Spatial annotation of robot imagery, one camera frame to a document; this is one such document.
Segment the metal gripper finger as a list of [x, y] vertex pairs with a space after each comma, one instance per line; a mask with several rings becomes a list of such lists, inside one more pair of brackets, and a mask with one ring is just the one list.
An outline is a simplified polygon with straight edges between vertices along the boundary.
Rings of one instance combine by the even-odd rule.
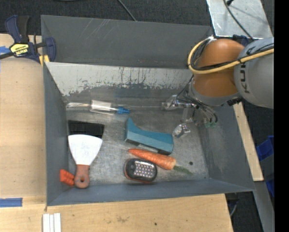
[[186, 124], [179, 124], [178, 126], [175, 127], [175, 129], [172, 132], [172, 136], [175, 138], [180, 138], [185, 135], [188, 135], [191, 133], [191, 130]]
[[172, 95], [165, 102], [161, 103], [161, 109], [165, 111], [172, 111], [183, 108], [183, 103], [179, 102], [177, 95]]

